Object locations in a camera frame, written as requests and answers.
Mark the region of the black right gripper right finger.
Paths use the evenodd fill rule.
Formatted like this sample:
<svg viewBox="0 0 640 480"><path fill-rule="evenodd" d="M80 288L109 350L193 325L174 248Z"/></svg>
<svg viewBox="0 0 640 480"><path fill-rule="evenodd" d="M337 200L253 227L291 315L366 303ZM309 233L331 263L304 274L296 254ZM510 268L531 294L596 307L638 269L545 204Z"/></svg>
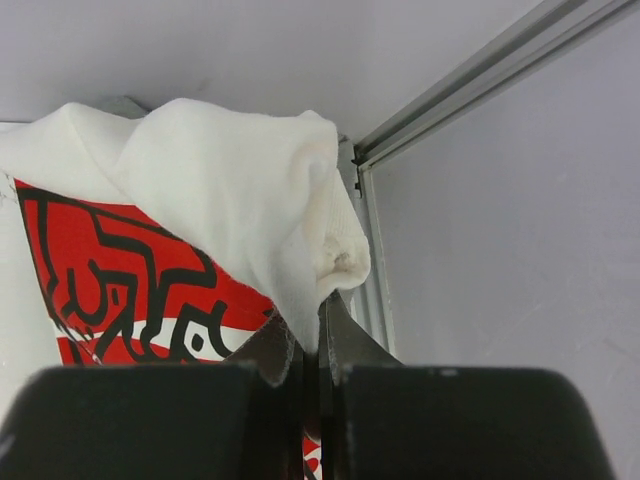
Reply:
<svg viewBox="0 0 640 480"><path fill-rule="evenodd" d="M350 316L320 311L327 479L610 479L578 389L537 368L408 366Z"/></svg>

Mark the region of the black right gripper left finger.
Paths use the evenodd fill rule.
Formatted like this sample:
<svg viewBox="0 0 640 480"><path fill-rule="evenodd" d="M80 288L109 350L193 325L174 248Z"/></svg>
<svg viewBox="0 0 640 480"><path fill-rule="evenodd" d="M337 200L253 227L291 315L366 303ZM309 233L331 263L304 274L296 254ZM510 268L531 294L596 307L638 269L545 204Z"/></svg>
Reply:
<svg viewBox="0 0 640 480"><path fill-rule="evenodd" d="M270 319L218 364L56 367L1 426L5 479L300 479L296 342Z"/></svg>

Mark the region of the white red printed t shirt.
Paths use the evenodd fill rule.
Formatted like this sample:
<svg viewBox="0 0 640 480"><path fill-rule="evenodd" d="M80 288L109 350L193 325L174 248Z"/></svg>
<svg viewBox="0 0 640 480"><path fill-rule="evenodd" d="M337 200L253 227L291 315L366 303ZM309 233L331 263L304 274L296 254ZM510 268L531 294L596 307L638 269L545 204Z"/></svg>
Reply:
<svg viewBox="0 0 640 480"><path fill-rule="evenodd" d="M324 301L369 242L336 126L177 99L139 119L82 104L1 136L63 367L218 364L283 319L296 379Z"/></svg>

